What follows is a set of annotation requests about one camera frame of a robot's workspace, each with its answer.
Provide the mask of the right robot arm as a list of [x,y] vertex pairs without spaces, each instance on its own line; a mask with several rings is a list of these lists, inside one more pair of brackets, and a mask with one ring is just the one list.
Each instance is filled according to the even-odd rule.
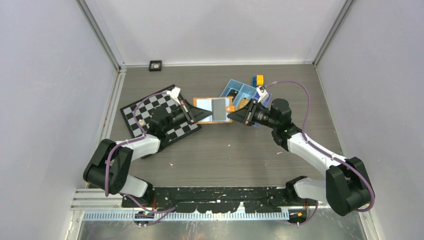
[[271,128],[274,142],[317,169],[324,180],[298,177],[287,182],[285,198],[291,205],[304,199],[327,203],[340,216],[369,211],[375,203],[375,192],[364,162],[345,158],[324,148],[292,122],[292,110],[285,99],[276,98],[270,108],[250,100],[244,108],[227,115],[246,126],[259,124]]

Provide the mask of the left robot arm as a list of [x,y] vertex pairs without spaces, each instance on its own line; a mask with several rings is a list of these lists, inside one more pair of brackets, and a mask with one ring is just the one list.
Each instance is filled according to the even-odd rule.
[[99,143],[83,172],[83,180],[104,190],[106,195],[131,195],[141,207],[148,207],[154,199],[148,190],[149,182],[129,175],[131,162],[166,148],[171,129],[181,124],[196,124],[212,114],[184,99],[171,112],[164,106],[154,108],[146,134],[121,142],[106,138]]

